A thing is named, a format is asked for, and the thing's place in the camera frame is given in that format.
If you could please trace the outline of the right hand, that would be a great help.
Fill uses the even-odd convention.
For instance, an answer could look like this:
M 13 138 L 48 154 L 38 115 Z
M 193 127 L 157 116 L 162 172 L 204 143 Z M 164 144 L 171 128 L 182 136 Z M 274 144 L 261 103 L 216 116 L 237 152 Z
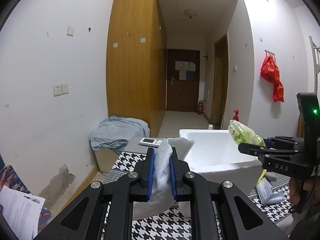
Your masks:
M 306 191 L 311 191 L 313 187 L 314 178 L 307 180 L 304 183 L 303 189 Z M 293 206 L 298 205 L 300 201 L 300 194 L 299 194 L 300 187 L 298 186 L 298 180 L 295 178 L 290 178 L 289 180 L 289 201 Z

